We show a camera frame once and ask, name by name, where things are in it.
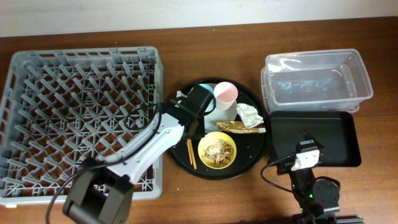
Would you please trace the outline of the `gold foil wrapper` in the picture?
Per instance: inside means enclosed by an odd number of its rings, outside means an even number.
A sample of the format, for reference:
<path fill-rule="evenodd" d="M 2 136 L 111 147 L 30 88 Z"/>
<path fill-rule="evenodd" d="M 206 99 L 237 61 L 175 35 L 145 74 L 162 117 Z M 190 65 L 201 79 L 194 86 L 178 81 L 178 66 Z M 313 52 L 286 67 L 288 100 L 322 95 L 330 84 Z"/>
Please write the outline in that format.
<path fill-rule="evenodd" d="M 266 128 L 247 128 L 242 121 L 217 121 L 215 126 L 222 131 L 235 134 L 261 134 Z"/>

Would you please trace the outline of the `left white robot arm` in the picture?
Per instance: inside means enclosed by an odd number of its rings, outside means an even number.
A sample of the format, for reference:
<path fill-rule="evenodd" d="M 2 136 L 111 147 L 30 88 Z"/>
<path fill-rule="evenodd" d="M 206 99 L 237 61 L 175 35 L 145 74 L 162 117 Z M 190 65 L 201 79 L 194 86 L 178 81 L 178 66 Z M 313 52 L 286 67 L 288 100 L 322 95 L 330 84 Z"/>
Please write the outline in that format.
<path fill-rule="evenodd" d="M 102 160 L 85 159 L 63 205 L 63 214 L 75 223 L 125 223 L 134 186 L 166 150 L 183 139 L 205 135 L 207 108 L 215 97 L 196 84 L 187 96 L 159 103 L 152 121 L 122 149 Z"/>

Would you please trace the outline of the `wooden chopstick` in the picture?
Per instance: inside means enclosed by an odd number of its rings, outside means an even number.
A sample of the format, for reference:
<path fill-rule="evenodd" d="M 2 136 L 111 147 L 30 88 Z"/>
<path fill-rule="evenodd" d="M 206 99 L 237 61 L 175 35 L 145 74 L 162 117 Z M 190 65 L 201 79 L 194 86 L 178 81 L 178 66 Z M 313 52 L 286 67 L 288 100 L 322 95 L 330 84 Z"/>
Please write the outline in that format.
<path fill-rule="evenodd" d="M 197 169 L 197 164 L 196 164 L 196 160 L 195 160 L 195 154 L 194 154 L 194 150 L 193 150 L 193 144 L 192 144 L 192 140 L 188 139 L 187 141 L 188 143 L 188 149 L 190 151 L 190 160 L 192 162 L 193 168 L 194 170 Z"/>
<path fill-rule="evenodd" d="M 193 160 L 192 160 L 192 150 L 191 150 L 191 139 L 187 139 L 187 149 L 188 149 L 188 156 L 190 160 L 190 164 L 193 165 Z"/>

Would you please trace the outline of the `white napkin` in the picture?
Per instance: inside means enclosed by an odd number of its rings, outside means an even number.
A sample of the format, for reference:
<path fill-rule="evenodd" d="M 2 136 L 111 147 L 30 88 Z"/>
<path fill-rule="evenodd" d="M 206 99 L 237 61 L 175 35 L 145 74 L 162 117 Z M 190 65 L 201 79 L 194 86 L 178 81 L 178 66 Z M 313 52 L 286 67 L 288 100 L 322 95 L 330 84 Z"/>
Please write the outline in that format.
<path fill-rule="evenodd" d="M 236 110 L 246 128 L 254 128 L 264 122 L 264 118 L 254 106 L 238 103 Z"/>

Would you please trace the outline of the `pink cup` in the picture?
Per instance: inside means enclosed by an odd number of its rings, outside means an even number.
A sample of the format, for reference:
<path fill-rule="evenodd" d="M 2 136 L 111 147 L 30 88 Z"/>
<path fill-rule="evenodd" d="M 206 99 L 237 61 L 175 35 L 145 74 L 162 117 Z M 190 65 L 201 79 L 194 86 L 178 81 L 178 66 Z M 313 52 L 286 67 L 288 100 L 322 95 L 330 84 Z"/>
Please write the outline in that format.
<path fill-rule="evenodd" d="M 236 101 L 238 89 L 230 82 L 220 82 L 214 88 L 216 107 L 219 110 L 227 110 Z"/>

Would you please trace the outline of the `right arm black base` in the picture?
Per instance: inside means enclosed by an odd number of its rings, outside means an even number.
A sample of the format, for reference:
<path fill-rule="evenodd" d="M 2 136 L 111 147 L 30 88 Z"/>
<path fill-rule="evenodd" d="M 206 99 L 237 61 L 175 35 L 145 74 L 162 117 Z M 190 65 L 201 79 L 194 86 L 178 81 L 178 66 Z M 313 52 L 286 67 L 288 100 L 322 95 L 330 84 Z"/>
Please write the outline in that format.
<path fill-rule="evenodd" d="M 301 214 L 292 217 L 294 224 L 364 224 L 363 218 L 338 218 L 340 183 L 330 177 L 292 180 L 292 193 Z"/>

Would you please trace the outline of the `food scraps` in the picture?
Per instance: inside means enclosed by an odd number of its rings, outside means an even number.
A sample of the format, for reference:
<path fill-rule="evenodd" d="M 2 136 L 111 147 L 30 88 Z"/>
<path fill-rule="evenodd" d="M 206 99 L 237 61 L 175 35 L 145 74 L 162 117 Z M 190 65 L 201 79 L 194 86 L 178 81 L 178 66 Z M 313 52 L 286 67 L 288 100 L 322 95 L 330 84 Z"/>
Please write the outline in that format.
<path fill-rule="evenodd" d="M 231 162 L 234 148 L 223 139 L 212 141 L 203 150 L 203 159 L 209 162 L 213 167 L 225 167 Z"/>

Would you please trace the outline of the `yellow bowl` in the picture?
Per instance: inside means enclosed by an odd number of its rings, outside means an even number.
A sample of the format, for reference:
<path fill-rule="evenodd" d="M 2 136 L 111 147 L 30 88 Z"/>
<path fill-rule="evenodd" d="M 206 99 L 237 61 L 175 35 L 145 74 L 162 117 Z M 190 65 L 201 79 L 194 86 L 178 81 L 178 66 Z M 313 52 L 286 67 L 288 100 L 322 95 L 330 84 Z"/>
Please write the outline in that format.
<path fill-rule="evenodd" d="M 222 132 L 205 135 L 198 144 L 198 155 L 202 163 L 212 169 L 225 169 L 230 166 L 237 155 L 233 139 Z"/>

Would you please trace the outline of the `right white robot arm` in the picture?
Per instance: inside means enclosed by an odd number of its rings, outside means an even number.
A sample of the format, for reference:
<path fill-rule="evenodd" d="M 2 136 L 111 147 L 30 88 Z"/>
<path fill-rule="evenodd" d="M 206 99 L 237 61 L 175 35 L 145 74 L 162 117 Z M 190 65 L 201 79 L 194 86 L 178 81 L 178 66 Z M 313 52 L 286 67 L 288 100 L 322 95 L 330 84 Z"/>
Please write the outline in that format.
<path fill-rule="evenodd" d="M 295 152 L 280 157 L 278 165 L 289 174 L 292 193 L 302 211 L 301 215 L 294 216 L 295 222 L 314 223 L 316 216 L 323 215 L 323 208 L 313 197 L 312 168 L 320 163 L 324 146 L 307 130 L 303 135 L 304 140 L 296 144 Z"/>

